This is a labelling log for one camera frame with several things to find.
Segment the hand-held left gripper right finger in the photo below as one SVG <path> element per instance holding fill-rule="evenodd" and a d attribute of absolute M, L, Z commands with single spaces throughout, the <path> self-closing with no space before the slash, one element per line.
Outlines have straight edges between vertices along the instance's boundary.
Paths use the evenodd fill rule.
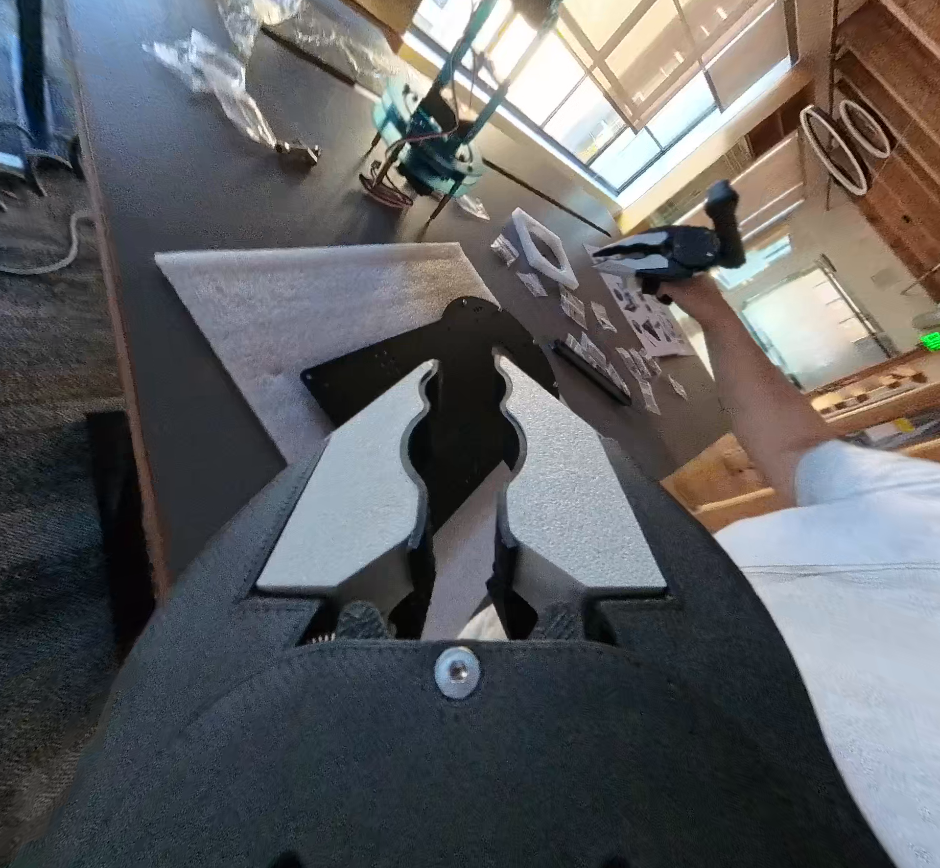
<path fill-rule="evenodd" d="M 500 403 L 520 452 L 499 503 L 527 602 L 655 597 L 666 582 L 600 435 L 501 353 Z"/>

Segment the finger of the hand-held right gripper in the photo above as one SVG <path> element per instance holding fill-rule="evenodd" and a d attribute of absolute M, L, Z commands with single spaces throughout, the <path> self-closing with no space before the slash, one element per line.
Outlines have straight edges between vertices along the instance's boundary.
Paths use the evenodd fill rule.
<path fill-rule="evenodd" d="M 633 254 L 593 253 L 591 260 L 596 270 L 602 274 L 629 277 L 637 274 L 658 276 L 658 272 L 667 269 L 667 258 L 659 253 L 638 256 Z"/>
<path fill-rule="evenodd" d="M 648 258 L 668 260 L 672 251 L 672 229 L 656 229 L 637 235 L 625 236 L 591 252 L 594 261 L 630 260 Z"/>

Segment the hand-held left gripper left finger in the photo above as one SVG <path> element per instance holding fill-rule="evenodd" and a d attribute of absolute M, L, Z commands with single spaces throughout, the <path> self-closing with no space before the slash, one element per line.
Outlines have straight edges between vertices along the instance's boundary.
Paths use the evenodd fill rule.
<path fill-rule="evenodd" d="M 420 363 L 329 437 L 258 575 L 259 592 L 401 602 L 417 591 L 429 503 L 409 441 L 429 413 L 438 369 L 436 359 Z"/>

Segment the black metal plate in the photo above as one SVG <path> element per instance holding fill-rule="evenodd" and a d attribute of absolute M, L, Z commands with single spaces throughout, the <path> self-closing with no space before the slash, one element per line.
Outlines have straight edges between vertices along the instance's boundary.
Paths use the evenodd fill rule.
<path fill-rule="evenodd" d="M 429 494 L 434 531 L 448 522 L 500 463 L 519 454 L 500 403 L 506 383 L 493 351 L 507 356 L 558 399 L 554 370 L 528 330 L 489 300 L 452 300 L 439 320 L 302 370 L 300 378 L 331 424 L 345 424 L 423 362 L 438 371 L 430 412 L 411 438 L 411 461 Z"/>

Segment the person's right hand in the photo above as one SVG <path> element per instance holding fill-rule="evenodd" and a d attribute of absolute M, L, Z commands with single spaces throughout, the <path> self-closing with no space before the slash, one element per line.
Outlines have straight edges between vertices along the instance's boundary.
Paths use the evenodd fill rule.
<path fill-rule="evenodd" d="M 660 282 L 658 295 L 677 305 L 704 331 L 729 326 L 737 319 L 735 310 L 726 302 L 708 274 L 697 274 L 687 280 Z"/>

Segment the printed instruction sheet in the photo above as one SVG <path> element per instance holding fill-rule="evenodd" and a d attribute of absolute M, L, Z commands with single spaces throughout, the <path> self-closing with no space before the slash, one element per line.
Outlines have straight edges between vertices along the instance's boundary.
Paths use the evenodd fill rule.
<path fill-rule="evenodd" d="M 654 296 L 643 292 L 643 279 L 638 274 L 630 268 L 610 267 L 606 262 L 595 259 L 594 255 L 600 252 L 597 247 L 585 245 L 585 248 L 614 298 L 617 310 L 652 357 L 691 356 L 694 353 L 672 311 Z"/>

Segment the small clear screw bags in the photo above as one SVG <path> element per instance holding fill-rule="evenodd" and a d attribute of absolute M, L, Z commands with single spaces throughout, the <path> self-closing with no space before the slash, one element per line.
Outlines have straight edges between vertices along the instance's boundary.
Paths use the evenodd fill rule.
<path fill-rule="evenodd" d="M 521 251 L 503 234 L 499 234 L 496 239 L 490 243 L 490 250 L 506 267 L 511 268 L 517 262 L 521 264 Z M 535 270 L 521 270 L 515 273 L 518 280 L 534 298 L 549 297 L 549 292 L 541 280 L 541 277 L 546 277 L 545 274 Z M 628 391 L 633 398 L 627 380 L 619 373 L 619 367 L 607 357 L 604 349 L 597 345 L 590 337 L 588 311 L 586 310 L 584 301 L 572 294 L 570 288 L 566 287 L 564 284 L 558 285 L 558 301 L 562 313 L 579 327 L 580 334 L 575 336 L 571 332 L 568 332 L 563 340 L 557 340 L 566 342 L 599 371 L 607 373 L 620 388 L 624 391 Z M 589 306 L 590 313 L 593 315 L 594 321 L 600 331 L 616 334 L 617 328 L 610 320 L 606 308 L 601 303 L 594 300 L 590 301 Z M 643 405 L 647 411 L 655 415 L 661 414 L 661 409 L 652 385 L 653 381 L 660 378 L 663 378 L 664 381 L 668 383 L 670 390 L 680 397 L 683 402 L 689 401 L 689 395 L 684 386 L 677 381 L 673 375 L 664 372 L 659 360 L 656 357 L 652 357 L 643 347 L 627 349 L 621 346 L 615 346 L 614 349 L 619 357 L 620 364 L 636 380 L 643 399 Z"/>

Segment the black tube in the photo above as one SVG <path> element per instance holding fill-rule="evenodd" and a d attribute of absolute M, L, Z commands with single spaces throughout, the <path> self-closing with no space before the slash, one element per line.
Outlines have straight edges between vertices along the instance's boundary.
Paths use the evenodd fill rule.
<path fill-rule="evenodd" d="M 550 344 L 551 350 L 570 368 L 575 369 L 581 376 L 590 381 L 597 389 L 604 392 L 616 404 L 630 407 L 633 404 L 632 397 L 628 391 L 620 388 L 612 378 L 605 372 L 599 371 L 588 360 L 583 358 L 578 352 L 570 347 L 566 342 L 558 339 Z"/>

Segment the light wooden box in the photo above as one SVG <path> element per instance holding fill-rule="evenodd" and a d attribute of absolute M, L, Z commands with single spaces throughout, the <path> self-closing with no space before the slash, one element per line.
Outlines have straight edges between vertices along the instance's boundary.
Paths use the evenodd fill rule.
<path fill-rule="evenodd" d="M 716 440 L 660 485 L 712 534 L 784 508 L 732 433 Z"/>

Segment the large window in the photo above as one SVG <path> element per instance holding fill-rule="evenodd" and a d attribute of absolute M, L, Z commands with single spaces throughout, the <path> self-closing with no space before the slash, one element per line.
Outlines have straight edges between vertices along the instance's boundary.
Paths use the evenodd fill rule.
<path fill-rule="evenodd" d="M 408 32 L 437 63 L 483 0 L 422 0 Z M 554 28 L 497 0 L 464 69 L 486 94 L 615 195 L 795 63 L 792 0 L 563 0 Z"/>

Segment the white foam sheet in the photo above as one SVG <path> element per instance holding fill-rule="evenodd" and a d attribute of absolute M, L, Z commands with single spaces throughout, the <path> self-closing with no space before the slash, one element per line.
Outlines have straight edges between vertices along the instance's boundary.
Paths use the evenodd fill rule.
<path fill-rule="evenodd" d="M 288 513 L 276 517 L 260 572 L 339 428 L 301 381 L 302 370 L 434 323 L 454 299 L 497 305 L 456 244 L 168 252 L 156 262 L 276 448 L 303 466 L 305 481 Z M 401 602 L 370 602 L 400 635 L 464 638 L 470 609 L 495 587 L 511 638 L 584 639 L 576 602 L 533 608 L 511 589 L 514 558 L 504 552 L 497 498 L 515 465 L 498 464 L 440 530 L 428 511 L 413 563 L 417 591 Z M 256 581 L 257 593 L 299 597 L 261 593 Z"/>

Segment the black flat strip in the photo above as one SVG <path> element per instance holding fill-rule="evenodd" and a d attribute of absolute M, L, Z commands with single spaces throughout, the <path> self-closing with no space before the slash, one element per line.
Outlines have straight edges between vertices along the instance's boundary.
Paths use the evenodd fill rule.
<path fill-rule="evenodd" d="M 346 72 L 344 72 L 342 69 L 335 66 L 334 64 L 324 61 L 323 59 L 321 59 L 320 57 L 314 54 L 311 54 L 305 51 L 304 49 L 300 48 L 293 42 L 289 41 L 285 36 L 274 31 L 273 29 L 262 27 L 261 32 L 265 36 L 267 36 L 269 39 L 271 39 L 273 42 L 277 43 L 284 49 L 288 50 L 290 54 L 296 56 L 297 58 L 307 63 L 310 63 L 322 69 L 325 73 L 334 76 L 335 79 L 337 79 L 338 81 L 341 81 L 350 87 L 353 87 L 356 85 L 355 79 L 352 76 L 348 75 Z"/>

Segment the clear plastic wrap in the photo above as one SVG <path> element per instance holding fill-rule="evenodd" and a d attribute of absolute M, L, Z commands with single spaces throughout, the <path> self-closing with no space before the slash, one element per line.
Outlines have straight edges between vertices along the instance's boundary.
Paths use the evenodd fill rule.
<path fill-rule="evenodd" d="M 342 69 L 356 88 L 381 95 L 392 80 L 416 92 L 428 80 L 397 56 L 384 33 L 341 0 L 211 0 L 240 58 L 250 58 L 262 27 Z"/>

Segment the crumpled clear plastic bag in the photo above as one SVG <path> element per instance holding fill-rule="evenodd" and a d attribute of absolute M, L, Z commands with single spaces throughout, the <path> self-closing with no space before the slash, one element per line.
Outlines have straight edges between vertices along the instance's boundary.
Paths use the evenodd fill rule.
<path fill-rule="evenodd" d="M 213 97 L 229 122 L 248 140 L 275 152 L 274 130 L 247 91 L 245 67 L 196 28 L 173 42 L 144 43 L 142 49 L 176 75 L 190 92 Z"/>

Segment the blue jeans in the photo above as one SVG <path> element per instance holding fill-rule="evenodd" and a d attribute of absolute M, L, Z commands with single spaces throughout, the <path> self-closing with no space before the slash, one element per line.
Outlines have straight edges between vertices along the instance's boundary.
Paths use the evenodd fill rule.
<path fill-rule="evenodd" d="M 1 0 L 2 181 L 46 194 L 41 176 L 84 179 L 62 0 Z"/>

